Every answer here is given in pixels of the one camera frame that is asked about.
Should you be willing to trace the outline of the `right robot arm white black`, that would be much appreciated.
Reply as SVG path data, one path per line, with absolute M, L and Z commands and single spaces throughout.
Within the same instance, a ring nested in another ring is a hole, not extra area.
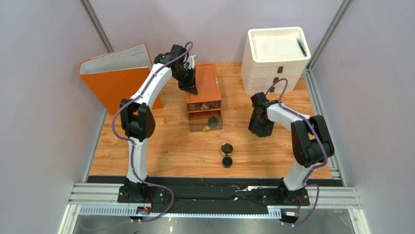
M 280 203 L 291 204 L 301 196 L 311 174 L 326 165 L 335 153 L 325 118 L 303 115 L 279 100 L 268 100 L 263 92 L 254 94 L 251 102 L 253 112 L 248 126 L 251 133 L 269 137 L 275 123 L 291 133 L 295 161 L 281 179 L 277 192 Z

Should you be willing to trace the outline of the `green round puff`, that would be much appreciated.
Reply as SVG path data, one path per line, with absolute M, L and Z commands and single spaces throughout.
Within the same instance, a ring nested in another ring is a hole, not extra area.
M 215 126 L 217 126 L 219 123 L 220 123 L 220 122 L 219 122 L 219 119 L 218 119 L 217 117 L 210 117 L 210 118 L 208 119 L 208 124 L 209 124 L 211 127 L 215 127 Z
M 255 135 L 258 136 L 258 137 L 266 137 L 267 132 L 260 131 L 260 130 L 255 130 Z

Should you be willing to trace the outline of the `black jar lid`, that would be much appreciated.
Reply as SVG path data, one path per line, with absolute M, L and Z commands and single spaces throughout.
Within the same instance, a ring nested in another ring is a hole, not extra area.
M 224 168 L 230 168 L 232 164 L 233 164 L 233 160 L 231 157 L 226 156 L 222 159 L 222 166 Z

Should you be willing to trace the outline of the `glass cream jar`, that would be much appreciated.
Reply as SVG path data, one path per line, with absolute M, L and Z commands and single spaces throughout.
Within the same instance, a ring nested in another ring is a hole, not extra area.
M 224 144 L 221 146 L 221 155 L 222 155 L 223 157 L 231 157 L 231 156 L 232 156 L 232 154 L 233 154 L 233 150 L 234 150 L 234 148 L 233 148 L 233 146 L 232 146 L 231 144 L 229 144 L 229 143 L 224 143 Z

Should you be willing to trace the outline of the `clear acrylic drawer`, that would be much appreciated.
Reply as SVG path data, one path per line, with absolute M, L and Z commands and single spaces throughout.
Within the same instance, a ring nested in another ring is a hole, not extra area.
M 222 111 L 220 109 L 189 112 L 188 117 L 191 132 L 218 130 L 223 127 Z M 211 127 L 208 124 L 208 119 L 210 117 L 217 117 L 220 123 L 215 127 Z

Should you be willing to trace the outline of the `orange makeup drawer box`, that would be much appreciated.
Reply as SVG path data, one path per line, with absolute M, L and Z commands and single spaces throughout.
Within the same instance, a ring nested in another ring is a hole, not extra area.
M 220 109 L 222 96 L 215 63 L 195 65 L 197 95 L 186 93 L 188 112 Z

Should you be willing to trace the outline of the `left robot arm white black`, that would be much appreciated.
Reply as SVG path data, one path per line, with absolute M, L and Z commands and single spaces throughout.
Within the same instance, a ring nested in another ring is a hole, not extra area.
M 178 88 L 197 95 L 194 57 L 189 56 L 191 41 L 185 46 L 173 45 L 170 52 L 159 54 L 152 70 L 139 90 L 130 98 L 120 102 L 116 115 L 121 116 L 121 127 L 125 131 L 123 140 L 129 143 L 129 170 L 123 186 L 119 189 L 118 202 L 144 202 L 150 197 L 147 181 L 147 151 L 149 139 L 155 130 L 152 108 L 156 98 L 174 78 Z

